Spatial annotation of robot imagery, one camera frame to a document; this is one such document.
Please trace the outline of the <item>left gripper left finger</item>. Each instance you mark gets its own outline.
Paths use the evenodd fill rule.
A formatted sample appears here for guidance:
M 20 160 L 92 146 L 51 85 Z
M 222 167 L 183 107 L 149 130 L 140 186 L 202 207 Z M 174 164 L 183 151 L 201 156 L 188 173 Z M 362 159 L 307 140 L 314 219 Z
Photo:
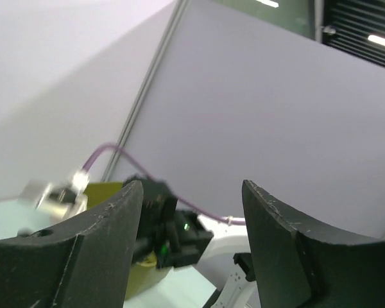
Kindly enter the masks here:
M 0 240 L 0 307 L 122 307 L 142 198 L 133 181 L 59 224 Z

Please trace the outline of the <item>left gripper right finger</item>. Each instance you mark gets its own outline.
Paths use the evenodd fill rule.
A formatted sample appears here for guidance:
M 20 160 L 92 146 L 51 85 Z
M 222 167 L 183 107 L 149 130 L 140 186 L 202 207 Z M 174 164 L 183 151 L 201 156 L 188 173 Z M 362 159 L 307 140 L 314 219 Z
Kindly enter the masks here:
M 385 239 L 319 221 L 250 180 L 242 201 L 263 307 L 385 307 Z

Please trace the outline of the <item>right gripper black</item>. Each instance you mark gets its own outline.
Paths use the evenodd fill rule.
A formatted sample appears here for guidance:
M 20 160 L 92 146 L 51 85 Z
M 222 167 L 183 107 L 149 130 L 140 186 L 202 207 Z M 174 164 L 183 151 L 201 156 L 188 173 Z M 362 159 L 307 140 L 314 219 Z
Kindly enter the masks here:
M 157 268 L 197 264 L 214 233 L 198 221 L 197 213 L 177 209 L 180 199 L 165 182 L 134 175 L 123 186 L 133 181 L 141 182 L 144 193 L 132 264 L 152 253 Z

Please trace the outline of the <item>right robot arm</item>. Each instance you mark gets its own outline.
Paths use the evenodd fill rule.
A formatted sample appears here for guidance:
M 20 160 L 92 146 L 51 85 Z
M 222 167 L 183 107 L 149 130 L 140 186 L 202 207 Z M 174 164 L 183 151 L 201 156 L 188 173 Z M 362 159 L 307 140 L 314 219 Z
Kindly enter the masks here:
M 157 270 L 181 269 L 219 255 L 231 255 L 223 288 L 206 307 L 245 307 L 256 287 L 246 221 L 217 216 L 175 194 L 162 180 L 133 175 L 144 189 L 132 263 L 153 260 Z

